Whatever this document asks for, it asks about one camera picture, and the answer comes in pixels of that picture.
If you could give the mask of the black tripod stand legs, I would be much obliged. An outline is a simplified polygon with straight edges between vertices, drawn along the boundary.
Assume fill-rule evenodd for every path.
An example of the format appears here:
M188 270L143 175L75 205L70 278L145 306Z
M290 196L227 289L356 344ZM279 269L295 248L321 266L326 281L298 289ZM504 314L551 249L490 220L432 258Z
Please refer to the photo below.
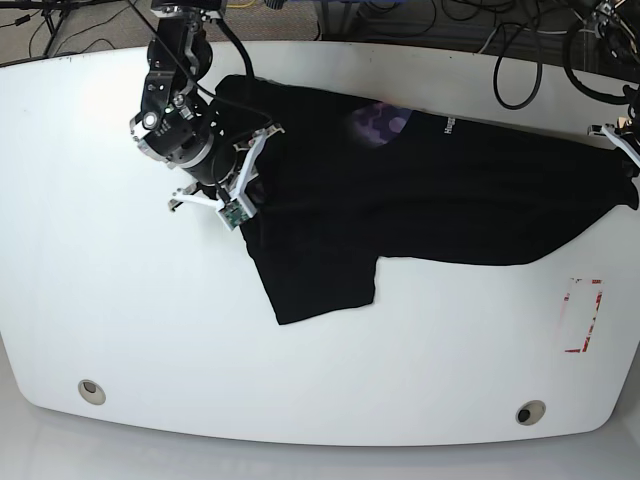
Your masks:
M25 53L16 59L2 61L1 66L29 63L62 54L64 31L80 14L93 13L117 1L2 1L1 53L9 43L5 34L29 30Z

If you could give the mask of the right table grommet hole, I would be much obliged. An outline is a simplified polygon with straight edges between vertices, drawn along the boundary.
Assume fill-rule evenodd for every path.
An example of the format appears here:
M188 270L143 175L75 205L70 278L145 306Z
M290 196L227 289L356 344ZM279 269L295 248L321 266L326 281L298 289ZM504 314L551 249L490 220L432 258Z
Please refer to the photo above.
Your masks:
M538 423L545 413L546 404L543 401L531 400L517 410L515 419L519 425L532 426Z

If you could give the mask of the red tape marking rectangle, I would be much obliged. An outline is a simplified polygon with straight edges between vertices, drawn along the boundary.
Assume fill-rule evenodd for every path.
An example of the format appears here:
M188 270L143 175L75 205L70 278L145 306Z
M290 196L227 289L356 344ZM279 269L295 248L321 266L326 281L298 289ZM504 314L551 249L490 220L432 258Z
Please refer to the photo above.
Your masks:
M600 279L571 278L561 308L558 340L563 353L584 353L593 334L604 292Z

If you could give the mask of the black t-shirt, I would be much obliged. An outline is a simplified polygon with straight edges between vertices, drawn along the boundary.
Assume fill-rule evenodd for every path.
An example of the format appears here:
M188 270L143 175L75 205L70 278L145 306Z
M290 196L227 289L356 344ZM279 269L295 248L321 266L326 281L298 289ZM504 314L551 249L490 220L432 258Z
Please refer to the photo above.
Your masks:
M242 235L276 320L372 303L377 261L537 261L618 206L637 209L621 150L376 100L226 76L285 130L256 161L266 198Z

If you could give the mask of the table grommet hole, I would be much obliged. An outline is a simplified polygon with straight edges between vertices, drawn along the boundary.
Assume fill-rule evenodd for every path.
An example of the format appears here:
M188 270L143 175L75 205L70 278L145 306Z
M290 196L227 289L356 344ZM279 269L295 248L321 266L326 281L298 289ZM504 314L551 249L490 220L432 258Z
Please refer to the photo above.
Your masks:
M104 390L95 382L85 379L78 384L80 396L89 404L100 406L106 402Z
M517 410L515 419L519 425L532 426L538 423L545 413L546 404L543 401L531 400Z

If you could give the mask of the left table grommet hole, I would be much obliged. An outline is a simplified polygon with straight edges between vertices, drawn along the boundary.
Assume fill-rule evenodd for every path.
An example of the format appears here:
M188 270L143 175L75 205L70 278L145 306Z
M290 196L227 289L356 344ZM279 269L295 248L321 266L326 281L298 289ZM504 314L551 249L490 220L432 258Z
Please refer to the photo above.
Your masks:
M104 390L95 382L85 379L78 384L80 396L89 404L100 406L106 402Z

